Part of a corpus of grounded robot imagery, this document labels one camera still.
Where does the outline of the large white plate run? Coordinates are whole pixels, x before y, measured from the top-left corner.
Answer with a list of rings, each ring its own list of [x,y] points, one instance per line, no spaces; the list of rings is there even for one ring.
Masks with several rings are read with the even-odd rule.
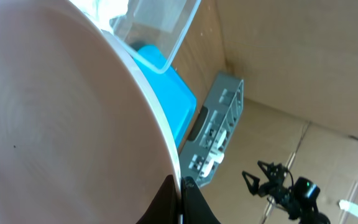
[[[0,223],[135,223],[174,138],[140,68],[69,1],[0,1]]]

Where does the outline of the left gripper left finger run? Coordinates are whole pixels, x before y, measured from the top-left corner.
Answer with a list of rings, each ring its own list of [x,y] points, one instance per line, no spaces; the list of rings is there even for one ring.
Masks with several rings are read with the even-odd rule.
[[[177,224],[179,217],[177,199],[174,178],[168,175],[136,224]]]

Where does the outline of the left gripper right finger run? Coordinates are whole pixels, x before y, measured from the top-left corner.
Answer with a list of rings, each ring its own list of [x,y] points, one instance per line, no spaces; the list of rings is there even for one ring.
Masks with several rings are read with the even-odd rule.
[[[220,224],[192,177],[181,179],[183,224]]]

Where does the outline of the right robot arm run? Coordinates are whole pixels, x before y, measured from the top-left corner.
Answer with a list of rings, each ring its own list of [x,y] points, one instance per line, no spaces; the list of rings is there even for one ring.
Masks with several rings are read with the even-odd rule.
[[[289,220],[298,220],[300,224],[330,224],[329,218],[321,213],[317,206],[320,188],[309,179],[299,177],[293,180],[290,170],[283,164],[268,164],[258,161],[267,182],[261,184],[260,179],[246,171],[242,176],[252,195],[271,197],[274,205],[288,213]]]

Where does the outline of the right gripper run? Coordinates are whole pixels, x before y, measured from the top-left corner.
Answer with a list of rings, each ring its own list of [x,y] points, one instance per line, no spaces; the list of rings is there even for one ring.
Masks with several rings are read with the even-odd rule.
[[[242,176],[249,192],[252,195],[259,194],[261,197],[269,195],[282,207],[290,207],[294,201],[294,181],[290,170],[282,164],[269,164],[263,161],[258,161],[257,165],[268,178],[268,181],[259,186],[260,179],[258,177],[246,171],[242,171]],[[284,186],[284,181],[288,174],[290,175],[291,185],[286,187]]]

